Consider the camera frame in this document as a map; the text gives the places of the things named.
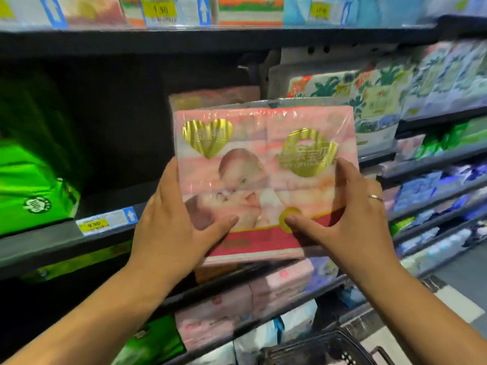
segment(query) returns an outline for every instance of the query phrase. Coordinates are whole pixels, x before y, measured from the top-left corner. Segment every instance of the heart-shaped gold logo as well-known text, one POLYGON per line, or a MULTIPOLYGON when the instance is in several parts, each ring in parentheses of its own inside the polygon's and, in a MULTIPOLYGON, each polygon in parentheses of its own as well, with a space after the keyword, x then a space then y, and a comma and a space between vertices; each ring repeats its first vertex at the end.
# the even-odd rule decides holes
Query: heart-shaped gold logo
POLYGON ((336 161, 338 144, 325 138, 315 129, 303 128, 287 136, 277 159, 281 168, 300 177, 313 177, 336 161))
POLYGON ((199 120, 185 122, 183 137, 196 151, 211 159, 232 138, 233 125, 227 119, 215 119, 210 124, 199 120))

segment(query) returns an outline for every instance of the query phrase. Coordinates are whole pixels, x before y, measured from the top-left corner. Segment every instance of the basket handle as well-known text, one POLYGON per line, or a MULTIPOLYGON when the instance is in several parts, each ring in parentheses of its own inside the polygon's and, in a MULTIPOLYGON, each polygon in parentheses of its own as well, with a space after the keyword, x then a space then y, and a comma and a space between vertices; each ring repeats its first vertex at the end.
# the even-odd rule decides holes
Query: basket handle
POLYGON ((381 346, 377 346, 372 351, 370 351, 370 355, 374 356, 376 352, 378 352, 382 356, 382 358, 387 362, 388 365, 395 365, 391 357, 387 354, 386 350, 384 350, 381 346))

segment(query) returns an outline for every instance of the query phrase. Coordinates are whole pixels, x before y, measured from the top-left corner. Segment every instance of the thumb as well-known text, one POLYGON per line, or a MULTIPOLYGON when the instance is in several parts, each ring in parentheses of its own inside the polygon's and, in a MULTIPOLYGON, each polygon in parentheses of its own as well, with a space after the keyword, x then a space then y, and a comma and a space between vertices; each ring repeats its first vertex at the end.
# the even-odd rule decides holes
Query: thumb
POLYGON ((323 227, 321 224, 318 224, 314 220, 301 214, 296 213, 289 215, 284 221, 291 227, 291 229, 299 230, 320 244, 324 244, 328 239, 328 228, 323 227))
POLYGON ((201 246, 205 248, 205 252, 230 232, 230 229, 232 229, 238 221, 238 216, 227 215, 218 219, 208 228, 201 231, 201 246))

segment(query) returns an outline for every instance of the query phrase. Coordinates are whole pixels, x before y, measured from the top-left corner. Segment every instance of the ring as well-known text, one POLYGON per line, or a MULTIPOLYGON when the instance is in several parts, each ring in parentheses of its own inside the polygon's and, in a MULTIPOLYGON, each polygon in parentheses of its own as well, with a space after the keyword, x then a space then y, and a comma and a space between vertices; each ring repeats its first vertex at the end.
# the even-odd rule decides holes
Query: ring
POLYGON ((379 200, 380 202, 384 202, 384 199, 382 197, 379 197, 377 195, 368 195, 370 198, 374 198, 374 199, 377 199, 379 200))

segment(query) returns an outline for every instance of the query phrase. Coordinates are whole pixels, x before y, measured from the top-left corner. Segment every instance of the shopping cart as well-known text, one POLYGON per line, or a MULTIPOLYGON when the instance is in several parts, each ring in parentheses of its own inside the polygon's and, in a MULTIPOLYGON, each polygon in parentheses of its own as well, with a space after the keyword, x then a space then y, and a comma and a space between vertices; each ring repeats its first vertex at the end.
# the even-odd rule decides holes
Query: shopping cart
POLYGON ((322 331, 306 339, 262 349, 257 365, 377 365, 374 354, 380 354, 388 365, 394 365, 381 347, 368 352, 349 334, 340 329, 322 331))

